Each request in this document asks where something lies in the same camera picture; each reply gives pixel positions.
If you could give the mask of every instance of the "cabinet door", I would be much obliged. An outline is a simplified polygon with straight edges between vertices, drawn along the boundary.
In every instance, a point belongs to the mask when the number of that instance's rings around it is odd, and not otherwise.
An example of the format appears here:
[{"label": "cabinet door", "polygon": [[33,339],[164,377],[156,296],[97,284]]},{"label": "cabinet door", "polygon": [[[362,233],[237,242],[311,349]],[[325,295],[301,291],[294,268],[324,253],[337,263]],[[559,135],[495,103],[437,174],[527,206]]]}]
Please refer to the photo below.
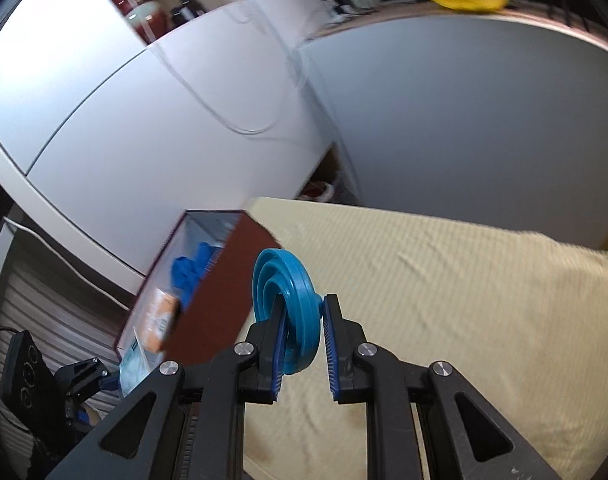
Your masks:
[{"label": "cabinet door", "polygon": [[22,0],[0,31],[0,143],[18,167],[144,47],[110,0]]},{"label": "cabinet door", "polygon": [[[239,49],[252,64],[244,42]],[[276,59],[283,67],[284,61]],[[217,76],[228,77],[225,65]],[[220,112],[228,114],[225,104]],[[76,110],[28,179],[92,239],[147,272],[185,209],[239,209],[254,196],[293,198],[327,147],[299,95],[270,132],[239,135],[147,50]]]}]

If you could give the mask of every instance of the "blue ring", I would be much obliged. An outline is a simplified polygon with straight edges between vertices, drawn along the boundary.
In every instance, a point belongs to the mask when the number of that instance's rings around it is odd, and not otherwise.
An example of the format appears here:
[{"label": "blue ring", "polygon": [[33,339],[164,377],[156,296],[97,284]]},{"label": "blue ring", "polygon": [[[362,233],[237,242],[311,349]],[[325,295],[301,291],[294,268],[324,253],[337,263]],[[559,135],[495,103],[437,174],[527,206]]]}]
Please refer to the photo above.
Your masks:
[{"label": "blue ring", "polygon": [[253,309],[256,321],[271,315],[273,301],[281,294],[287,310],[288,337],[284,373],[301,372],[312,362],[319,346],[319,305],[322,299],[302,263],[289,251],[265,249],[253,269]]}]

